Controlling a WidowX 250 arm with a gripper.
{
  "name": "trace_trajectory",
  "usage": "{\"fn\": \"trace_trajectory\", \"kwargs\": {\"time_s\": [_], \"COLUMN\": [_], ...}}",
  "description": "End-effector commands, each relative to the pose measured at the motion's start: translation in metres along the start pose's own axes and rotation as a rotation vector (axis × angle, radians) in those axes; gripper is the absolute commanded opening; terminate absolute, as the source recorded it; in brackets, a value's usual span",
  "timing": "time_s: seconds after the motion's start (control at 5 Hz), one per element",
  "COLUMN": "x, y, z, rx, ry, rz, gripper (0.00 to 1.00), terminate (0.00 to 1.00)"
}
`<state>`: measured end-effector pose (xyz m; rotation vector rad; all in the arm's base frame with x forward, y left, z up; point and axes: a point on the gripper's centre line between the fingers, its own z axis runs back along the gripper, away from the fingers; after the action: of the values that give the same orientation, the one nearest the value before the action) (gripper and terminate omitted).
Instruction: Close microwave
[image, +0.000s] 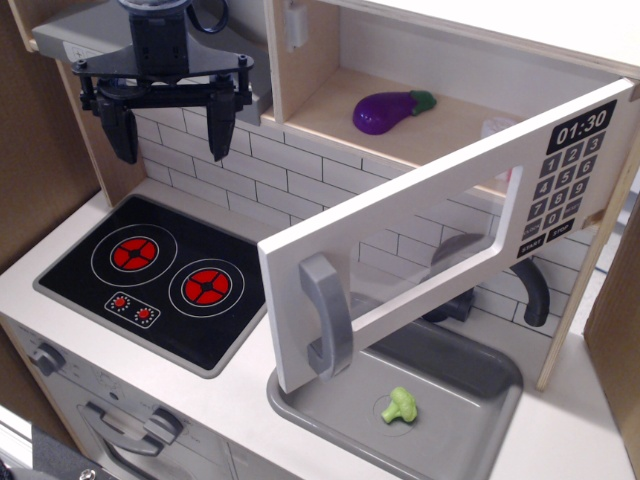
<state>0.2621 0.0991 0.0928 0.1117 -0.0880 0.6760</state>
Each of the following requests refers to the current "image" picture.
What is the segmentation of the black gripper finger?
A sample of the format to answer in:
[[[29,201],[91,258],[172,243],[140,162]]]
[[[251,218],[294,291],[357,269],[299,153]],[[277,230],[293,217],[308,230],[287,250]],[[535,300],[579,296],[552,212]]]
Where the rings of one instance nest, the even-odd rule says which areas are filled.
[[[113,99],[100,97],[98,111],[103,131],[116,156],[135,164],[138,158],[138,133],[134,113]]]
[[[235,100],[231,91],[212,94],[206,105],[207,132],[210,151],[215,161],[229,153],[235,128]]]

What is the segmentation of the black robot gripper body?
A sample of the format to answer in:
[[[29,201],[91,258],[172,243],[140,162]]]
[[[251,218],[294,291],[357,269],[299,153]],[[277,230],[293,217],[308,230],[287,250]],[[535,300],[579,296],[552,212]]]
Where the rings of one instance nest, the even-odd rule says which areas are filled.
[[[131,14],[129,25],[131,45],[72,65],[84,110],[97,110],[101,99],[133,109],[229,102],[240,111],[252,103],[253,59],[202,45],[185,14]]]

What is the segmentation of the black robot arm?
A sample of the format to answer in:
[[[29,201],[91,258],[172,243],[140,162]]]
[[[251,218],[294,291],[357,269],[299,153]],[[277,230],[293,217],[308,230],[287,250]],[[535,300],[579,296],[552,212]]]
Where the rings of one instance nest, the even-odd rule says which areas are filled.
[[[253,59],[208,49],[188,29],[219,33],[227,21],[202,26],[189,1],[124,1],[132,42],[118,51],[78,60],[72,72],[80,102],[101,121],[116,156],[134,164],[138,155],[137,109],[203,107],[215,160],[229,153],[235,117],[252,102]]]

